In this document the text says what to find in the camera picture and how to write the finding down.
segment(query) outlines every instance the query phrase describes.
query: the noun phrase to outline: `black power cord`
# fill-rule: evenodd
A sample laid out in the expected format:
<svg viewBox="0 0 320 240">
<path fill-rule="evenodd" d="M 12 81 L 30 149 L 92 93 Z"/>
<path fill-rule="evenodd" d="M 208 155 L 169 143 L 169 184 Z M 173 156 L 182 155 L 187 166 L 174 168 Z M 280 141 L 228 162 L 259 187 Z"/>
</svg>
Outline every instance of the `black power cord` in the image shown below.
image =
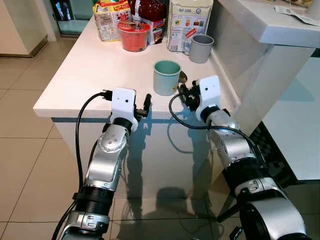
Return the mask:
<svg viewBox="0 0 320 240">
<path fill-rule="evenodd" d="M 180 118 L 177 117 L 177 115 L 174 113 L 174 111 L 172 110 L 172 103 L 173 101 L 182 96 L 182 95 L 186 95 L 187 92 L 184 92 L 184 93 L 179 93 L 175 96 L 173 96 L 169 102 L 169 111 L 172 115 L 172 117 L 178 122 L 180 123 L 181 125 L 189 128 L 189 129 L 196 129 L 196 130 L 210 130 L 210 129 L 216 129 L 216 130 L 227 130 L 227 131 L 230 131 L 230 132 L 233 132 L 233 133 L 237 133 L 239 135 L 241 135 L 242 137 L 245 138 L 245 140 L 252 146 L 252 147 L 255 147 L 256 144 L 245 134 L 243 133 L 242 131 L 240 130 L 237 130 L 237 129 L 234 129 L 232 127 L 228 127 L 228 126 L 193 126 L 193 125 L 189 125 L 188 123 L 182 121 Z"/>
<path fill-rule="evenodd" d="M 85 108 L 87 107 L 87 105 L 95 98 L 102 96 L 104 97 L 104 99 L 111 101 L 112 100 L 112 91 L 105 91 L 105 92 L 99 92 L 96 93 L 94 95 L 92 95 L 81 107 L 78 117 L 76 119 L 76 125 L 75 125 L 75 153 L 76 153 L 76 163 L 77 163 L 77 168 L 78 168 L 78 176 L 79 176 L 79 185 L 78 185 L 78 191 L 81 190 L 83 184 L 84 184 L 84 177 L 83 177 L 83 170 L 82 170 L 82 163 L 81 163 L 81 156 L 80 156 L 80 146 L 79 146 L 79 127 L 80 127 L 80 122 L 81 122 L 81 118 L 82 118 L 82 114 L 85 111 Z M 62 226 L 62 224 L 64 223 L 64 221 L 66 220 L 67 216 L 69 215 L 69 213 L 71 212 L 71 210 L 75 207 L 76 205 L 76 200 L 74 200 L 71 205 L 67 208 L 67 210 L 65 211 L 65 213 L 63 214 L 63 216 L 61 217 L 60 221 L 58 222 L 58 224 L 56 225 L 56 228 L 53 232 L 52 238 L 51 240 L 56 240 L 60 231 L 60 228 Z"/>
</svg>

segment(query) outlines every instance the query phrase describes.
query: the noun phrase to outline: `food package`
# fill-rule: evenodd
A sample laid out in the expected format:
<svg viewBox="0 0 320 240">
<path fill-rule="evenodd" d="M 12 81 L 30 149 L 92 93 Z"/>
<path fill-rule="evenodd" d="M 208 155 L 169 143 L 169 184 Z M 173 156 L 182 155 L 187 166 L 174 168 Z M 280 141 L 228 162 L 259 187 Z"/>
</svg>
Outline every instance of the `food package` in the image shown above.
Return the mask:
<svg viewBox="0 0 320 240">
<path fill-rule="evenodd" d="M 132 18 L 150 26 L 148 43 L 159 44 L 164 37 L 167 7 L 158 0 L 129 0 Z"/>
<path fill-rule="evenodd" d="M 170 0 L 167 48 L 174 52 L 190 49 L 195 35 L 206 34 L 213 0 Z"/>
<path fill-rule="evenodd" d="M 119 41 L 117 23 L 132 19 L 128 1 L 102 0 L 98 1 L 92 10 L 101 41 Z"/>
</svg>

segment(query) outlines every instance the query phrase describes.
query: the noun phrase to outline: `gray mug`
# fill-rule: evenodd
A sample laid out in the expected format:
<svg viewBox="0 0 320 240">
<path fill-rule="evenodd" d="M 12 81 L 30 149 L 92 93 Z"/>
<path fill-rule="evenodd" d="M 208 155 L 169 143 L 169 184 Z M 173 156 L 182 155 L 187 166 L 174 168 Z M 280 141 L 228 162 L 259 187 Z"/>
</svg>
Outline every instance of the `gray mug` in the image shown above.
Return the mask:
<svg viewBox="0 0 320 240">
<path fill-rule="evenodd" d="M 208 35 L 195 35 L 191 40 L 189 59 L 197 64 L 204 64 L 210 55 L 215 40 Z"/>
</svg>

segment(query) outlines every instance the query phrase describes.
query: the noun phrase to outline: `red cup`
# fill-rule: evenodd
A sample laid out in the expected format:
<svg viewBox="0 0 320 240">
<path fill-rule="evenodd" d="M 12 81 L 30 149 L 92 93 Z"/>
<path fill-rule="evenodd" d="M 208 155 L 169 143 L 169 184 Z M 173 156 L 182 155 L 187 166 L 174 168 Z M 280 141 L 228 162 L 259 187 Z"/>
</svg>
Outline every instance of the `red cup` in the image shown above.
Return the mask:
<svg viewBox="0 0 320 240">
<path fill-rule="evenodd" d="M 150 26 L 139 21 L 122 21 L 117 24 L 122 47 L 130 52 L 146 49 Z"/>
</svg>

